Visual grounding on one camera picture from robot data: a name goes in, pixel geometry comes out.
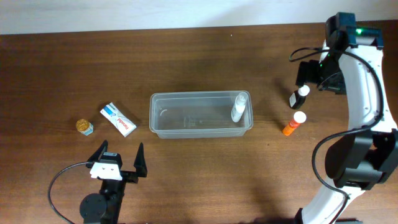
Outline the white spray bottle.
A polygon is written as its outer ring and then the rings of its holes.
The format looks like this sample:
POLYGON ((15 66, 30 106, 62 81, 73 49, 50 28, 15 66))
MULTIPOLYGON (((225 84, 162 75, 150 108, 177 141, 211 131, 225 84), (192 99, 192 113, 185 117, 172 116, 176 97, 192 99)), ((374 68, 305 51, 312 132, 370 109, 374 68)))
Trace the white spray bottle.
POLYGON ((246 93, 241 92, 235 99, 233 108, 231 110, 231 119, 233 122, 237 123, 240 121, 244 110, 246 109, 246 103, 248 101, 248 96, 246 93))

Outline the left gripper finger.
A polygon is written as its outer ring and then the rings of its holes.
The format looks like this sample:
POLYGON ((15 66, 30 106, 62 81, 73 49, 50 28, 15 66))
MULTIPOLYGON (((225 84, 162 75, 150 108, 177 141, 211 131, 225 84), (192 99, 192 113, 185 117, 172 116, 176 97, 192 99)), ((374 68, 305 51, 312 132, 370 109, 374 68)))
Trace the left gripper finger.
POLYGON ((104 140, 100 147, 88 158, 88 162, 98 162, 104 152, 108 150, 108 141, 104 140))
POLYGON ((147 166, 144 157, 144 144, 141 142, 134 161, 134 168, 138 177, 147 177, 147 166))

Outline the white Panadol box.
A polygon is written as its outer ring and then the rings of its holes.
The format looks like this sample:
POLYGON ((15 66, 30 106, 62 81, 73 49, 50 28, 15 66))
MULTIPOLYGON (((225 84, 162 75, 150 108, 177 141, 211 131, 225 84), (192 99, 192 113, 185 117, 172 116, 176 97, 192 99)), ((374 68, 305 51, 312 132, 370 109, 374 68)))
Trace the white Panadol box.
POLYGON ((137 126, 113 104, 105 105, 100 113, 124 136, 127 137, 131 134, 137 126))

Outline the dark bottle white cap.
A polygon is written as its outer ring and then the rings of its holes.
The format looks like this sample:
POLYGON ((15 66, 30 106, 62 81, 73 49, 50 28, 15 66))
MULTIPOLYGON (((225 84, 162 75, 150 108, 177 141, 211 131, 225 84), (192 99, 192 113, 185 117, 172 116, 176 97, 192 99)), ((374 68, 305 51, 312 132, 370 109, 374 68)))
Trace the dark bottle white cap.
POLYGON ((294 91, 289 97, 289 106, 297 110, 299 109, 306 100, 307 95, 310 93, 310 88, 307 85, 301 86, 298 90, 294 91))

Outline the small gold-lid jar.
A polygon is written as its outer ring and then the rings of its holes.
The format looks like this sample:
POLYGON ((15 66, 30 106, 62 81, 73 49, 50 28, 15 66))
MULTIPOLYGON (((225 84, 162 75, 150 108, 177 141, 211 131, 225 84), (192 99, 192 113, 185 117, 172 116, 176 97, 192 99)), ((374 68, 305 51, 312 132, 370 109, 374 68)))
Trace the small gold-lid jar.
POLYGON ((76 129, 85 136, 93 132, 93 125, 86 119, 79 119, 75 126, 76 129))

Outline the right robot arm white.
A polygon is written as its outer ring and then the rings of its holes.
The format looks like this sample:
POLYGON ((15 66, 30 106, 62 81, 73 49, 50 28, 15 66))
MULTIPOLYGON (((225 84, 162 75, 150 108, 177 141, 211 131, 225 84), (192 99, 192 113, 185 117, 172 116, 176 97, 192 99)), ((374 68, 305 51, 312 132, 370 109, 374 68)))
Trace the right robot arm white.
POLYGON ((297 86, 346 95, 349 125, 328 136, 326 178, 295 223, 337 223, 356 198, 384 183, 397 167, 397 125, 382 77, 384 42, 380 29, 359 27, 354 14, 339 12, 325 24, 325 41, 299 58, 297 86), (311 55, 319 54, 318 60, 311 55))

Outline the clear plastic container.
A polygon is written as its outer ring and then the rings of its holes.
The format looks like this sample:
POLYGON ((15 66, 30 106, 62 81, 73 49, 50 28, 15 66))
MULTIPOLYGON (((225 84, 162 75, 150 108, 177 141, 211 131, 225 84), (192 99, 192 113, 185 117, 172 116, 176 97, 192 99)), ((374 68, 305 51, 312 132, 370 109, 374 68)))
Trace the clear plastic container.
POLYGON ((161 139, 240 137, 254 125, 248 91, 154 93, 149 128, 161 139), (246 100, 238 122, 231 116, 237 97, 246 100))

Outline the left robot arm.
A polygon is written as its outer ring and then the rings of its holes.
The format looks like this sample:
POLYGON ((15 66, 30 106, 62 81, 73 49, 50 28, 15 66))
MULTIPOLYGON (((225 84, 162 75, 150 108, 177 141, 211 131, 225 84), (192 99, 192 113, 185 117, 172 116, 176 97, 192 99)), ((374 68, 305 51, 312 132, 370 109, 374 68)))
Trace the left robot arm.
POLYGON ((89 157, 86 167, 93 179, 102 181, 98 193, 87 195, 80 204, 84 223, 117 223, 127 184, 136 184, 147 177, 144 145, 140 143, 134 161, 135 171, 122 170, 121 155, 108 151, 108 142, 89 157))

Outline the orange tube white cap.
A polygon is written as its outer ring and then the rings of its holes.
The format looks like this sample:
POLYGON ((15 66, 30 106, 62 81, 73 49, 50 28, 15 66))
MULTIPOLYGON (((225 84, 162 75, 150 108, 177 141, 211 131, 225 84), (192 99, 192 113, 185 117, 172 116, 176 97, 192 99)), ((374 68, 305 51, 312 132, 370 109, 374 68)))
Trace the orange tube white cap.
POLYGON ((282 130, 282 134, 285 136, 290 136, 302 123, 307 120, 307 115, 298 111, 295 112, 293 118, 289 121, 288 125, 282 130))

